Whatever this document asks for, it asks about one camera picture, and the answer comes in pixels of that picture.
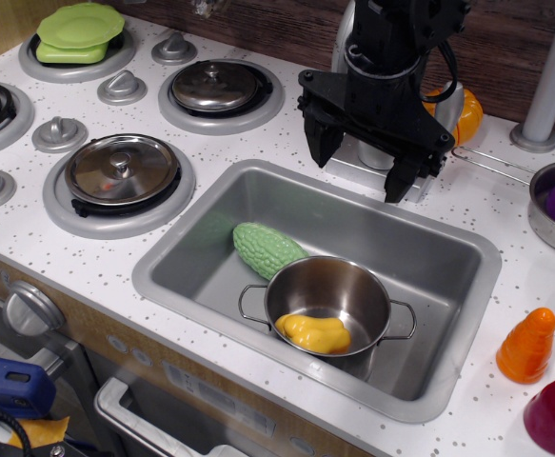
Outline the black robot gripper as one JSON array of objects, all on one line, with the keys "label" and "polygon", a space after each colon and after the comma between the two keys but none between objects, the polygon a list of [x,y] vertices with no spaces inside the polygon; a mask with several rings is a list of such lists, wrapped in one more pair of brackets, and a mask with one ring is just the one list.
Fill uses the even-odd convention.
[{"label": "black robot gripper", "polygon": [[421,91],[433,49],[451,76],[457,61],[447,42],[461,32],[467,1],[357,1],[346,42],[346,73],[304,70],[299,75],[307,144],[323,168],[349,134],[394,157],[385,181],[386,203],[399,203],[418,178],[437,177],[454,144],[424,102],[445,100]]}]

